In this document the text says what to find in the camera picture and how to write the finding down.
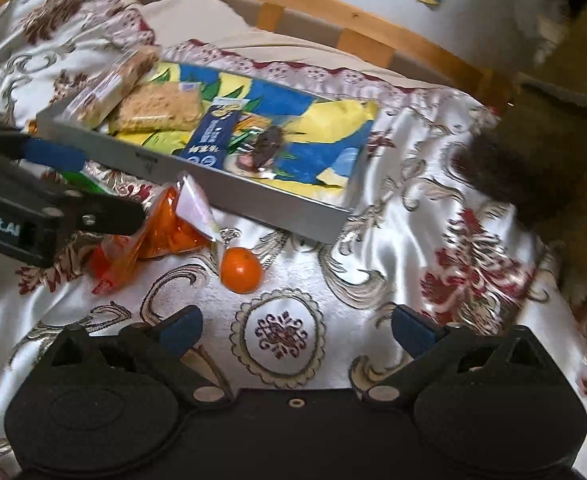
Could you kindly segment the green sausage stick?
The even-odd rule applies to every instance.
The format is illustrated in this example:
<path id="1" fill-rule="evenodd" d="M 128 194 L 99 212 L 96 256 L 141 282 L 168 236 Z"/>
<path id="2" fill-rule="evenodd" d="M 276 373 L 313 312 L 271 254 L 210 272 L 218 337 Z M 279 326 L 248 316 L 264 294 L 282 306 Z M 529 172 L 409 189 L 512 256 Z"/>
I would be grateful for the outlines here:
<path id="1" fill-rule="evenodd" d="M 98 193 L 116 196 L 117 193 L 109 188 L 108 185 L 103 184 L 100 180 L 92 177 L 86 171 L 61 171 L 62 178 L 74 188 L 88 193 Z"/>

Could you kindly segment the orange snack bag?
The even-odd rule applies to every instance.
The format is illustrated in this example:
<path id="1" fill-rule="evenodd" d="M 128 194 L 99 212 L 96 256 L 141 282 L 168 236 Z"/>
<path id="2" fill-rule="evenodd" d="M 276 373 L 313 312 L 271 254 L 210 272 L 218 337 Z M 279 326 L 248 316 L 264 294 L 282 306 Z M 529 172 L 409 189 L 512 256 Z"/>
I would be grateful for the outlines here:
<path id="1" fill-rule="evenodd" d="M 106 295 L 133 280 L 137 264 L 186 254 L 222 240 L 208 198 L 186 172 L 164 185 L 147 210 L 141 227 L 130 236 L 107 235 L 90 259 L 94 295 Z"/>

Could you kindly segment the peanut bar clear pack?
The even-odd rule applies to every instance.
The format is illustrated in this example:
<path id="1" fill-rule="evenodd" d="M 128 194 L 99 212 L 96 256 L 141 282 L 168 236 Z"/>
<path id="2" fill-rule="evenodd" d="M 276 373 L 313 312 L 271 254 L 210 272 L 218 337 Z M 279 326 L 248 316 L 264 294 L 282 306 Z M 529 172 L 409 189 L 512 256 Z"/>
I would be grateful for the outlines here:
<path id="1" fill-rule="evenodd" d="M 88 129 L 98 127 L 159 58 L 160 49 L 154 46 L 137 46 L 126 51 L 70 101 L 60 118 Z"/>

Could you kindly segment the orange mandarin fruit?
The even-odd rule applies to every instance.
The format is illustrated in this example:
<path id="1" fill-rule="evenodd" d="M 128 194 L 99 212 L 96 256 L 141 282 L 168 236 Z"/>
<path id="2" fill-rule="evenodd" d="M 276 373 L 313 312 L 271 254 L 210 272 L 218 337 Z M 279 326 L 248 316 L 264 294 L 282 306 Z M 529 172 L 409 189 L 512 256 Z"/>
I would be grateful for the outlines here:
<path id="1" fill-rule="evenodd" d="M 243 247 L 228 248 L 220 265 L 220 281 L 232 292 L 246 295 L 256 290 L 263 280 L 260 260 Z"/>

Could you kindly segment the rice cracker clear pack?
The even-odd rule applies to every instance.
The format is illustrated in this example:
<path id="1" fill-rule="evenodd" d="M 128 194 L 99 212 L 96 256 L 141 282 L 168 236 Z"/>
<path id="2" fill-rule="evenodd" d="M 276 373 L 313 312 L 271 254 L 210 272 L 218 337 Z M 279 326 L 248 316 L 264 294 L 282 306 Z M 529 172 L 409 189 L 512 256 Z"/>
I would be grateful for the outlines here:
<path id="1" fill-rule="evenodd" d="M 202 118 L 199 82 L 149 82 L 136 87 L 110 115 L 111 133 L 193 129 Z"/>

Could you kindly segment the blue white snack packet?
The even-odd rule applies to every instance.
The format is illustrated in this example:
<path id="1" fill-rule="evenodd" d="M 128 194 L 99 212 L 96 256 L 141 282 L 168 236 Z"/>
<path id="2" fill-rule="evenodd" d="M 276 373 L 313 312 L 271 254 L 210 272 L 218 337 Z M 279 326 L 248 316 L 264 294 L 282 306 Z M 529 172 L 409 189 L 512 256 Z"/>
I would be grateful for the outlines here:
<path id="1" fill-rule="evenodd" d="M 243 115 L 245 101 L 215 98 L 205 111 L 180 157 L 200 166 L 222 169 L 228 144 Z"/>

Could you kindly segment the dark dried meat packet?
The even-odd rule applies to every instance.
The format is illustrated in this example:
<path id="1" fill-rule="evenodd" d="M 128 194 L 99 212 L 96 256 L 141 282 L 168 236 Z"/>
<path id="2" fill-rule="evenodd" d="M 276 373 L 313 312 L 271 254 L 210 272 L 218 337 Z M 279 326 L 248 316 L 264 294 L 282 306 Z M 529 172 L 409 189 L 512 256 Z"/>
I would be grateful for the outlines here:
<path id="1" fill-rule="evenodd" d="M 263 130 L 247 153 L 237 157 L 238 168 L 253 174 L 268 171 L 275 162 L 276 156 L 285 146 L 285 130 L 277 125 L 270 125 Z"/>

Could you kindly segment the silver tray with drawing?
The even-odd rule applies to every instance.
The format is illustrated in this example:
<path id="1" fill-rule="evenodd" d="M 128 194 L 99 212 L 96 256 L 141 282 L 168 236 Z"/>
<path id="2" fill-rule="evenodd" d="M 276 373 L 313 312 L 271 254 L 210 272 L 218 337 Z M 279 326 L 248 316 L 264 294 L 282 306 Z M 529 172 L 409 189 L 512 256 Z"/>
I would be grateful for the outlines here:
<path id="1" fill-rule="evenodd" d="M 258 76 L 137 54 L 38 115 L 42 136 L 148 181 L 188 174 L 218 209 L 336 240 L 378 114 Z"/>

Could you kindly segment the floral satin bedspread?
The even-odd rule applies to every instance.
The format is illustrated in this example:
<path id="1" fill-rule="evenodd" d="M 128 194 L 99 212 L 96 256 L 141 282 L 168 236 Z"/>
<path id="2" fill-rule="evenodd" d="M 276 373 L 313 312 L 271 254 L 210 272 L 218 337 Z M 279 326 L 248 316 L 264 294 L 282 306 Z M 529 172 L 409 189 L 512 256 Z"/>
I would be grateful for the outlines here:
<path id="1" fill-rule="evenodd" d="M 26 128 L 134 44 L 157 44 L 136 0 L 8 0 L 0 7 L 0 122 Z M 379 113 L 364 188 L 331 244 L 218 212 L 226 243 L 248 248 L 266 276 L 240 296 L 208 250 L 145 262 L 118 292 L 92 293 L 79 234 L 45 269 L 0 255 L 0 479 L 19 466 L 5 437 L 10 399 L 65 328 L 113 335 L 187 304 L 205 315 L 186 359 L 226 391 L 374 386 L 408 362 L 391 335 L 395 304 L 485 334 L 529 326 L 587 411 L 587 281 L 519 226 L 514 207 L 476 191 L 456 152 L 496 119 L 468 94 L 404 88 L 350 68 L 256 62 L 199 40 L 168 63 L 258 76 L 326 98 L 364 98 Z M 577 457 L 587 477 L 587 439 Z"/>

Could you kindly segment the cream pillow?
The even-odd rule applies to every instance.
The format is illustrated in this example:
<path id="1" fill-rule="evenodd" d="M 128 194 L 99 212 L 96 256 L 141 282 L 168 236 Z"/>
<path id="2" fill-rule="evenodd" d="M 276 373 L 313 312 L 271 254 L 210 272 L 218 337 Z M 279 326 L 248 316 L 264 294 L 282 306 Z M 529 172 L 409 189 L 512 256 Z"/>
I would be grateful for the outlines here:
<path id="1" fill-rule="evenodd" d="M 394 86 L 430 86 L 426 81 L 406 78 L 324 44 L 252 27 L 222 0 L 159 0 L 142 6 L 142 14 L 162 47 L 175 47 L 194 39 L 256 62 L 298 62 L 332 70 L 350 68 Z"/>

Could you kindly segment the pile of dark clothes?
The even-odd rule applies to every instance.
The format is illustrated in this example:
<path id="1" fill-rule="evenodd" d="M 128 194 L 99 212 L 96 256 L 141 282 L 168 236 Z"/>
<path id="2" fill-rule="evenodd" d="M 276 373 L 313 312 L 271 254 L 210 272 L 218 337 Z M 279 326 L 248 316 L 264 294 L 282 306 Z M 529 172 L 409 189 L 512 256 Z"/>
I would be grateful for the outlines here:
<path id="1" fill-rule="evenodd" d="M 516 0 L 515 18 L 536 43 L 534 65 L 515 77 L 499 123 L 453 166 L 543 240 L 561 240 L 587 275 L 587 0 Z"/>

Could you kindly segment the wooden bed frame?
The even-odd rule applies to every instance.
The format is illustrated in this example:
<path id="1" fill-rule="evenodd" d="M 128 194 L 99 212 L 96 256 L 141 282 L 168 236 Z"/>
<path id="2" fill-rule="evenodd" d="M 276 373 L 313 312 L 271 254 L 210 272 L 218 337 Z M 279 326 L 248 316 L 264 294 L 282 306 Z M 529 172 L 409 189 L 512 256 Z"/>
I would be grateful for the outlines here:
<path id="1" fill-rule="evenodd" d="M 142 0 L 144 3 L 159 0 Z M 496 114 L 510 106 L 515 90 L 497 70 L 481 70 L 405 27 L 339 0 L 245 0 L 258 6 L 254 27 L 277 32 L 285 16 L 297 13 L 338 29 L 330 47 L 367 64 L 367 72 L 405 86 L 447 84 L 464 91 Z"/>

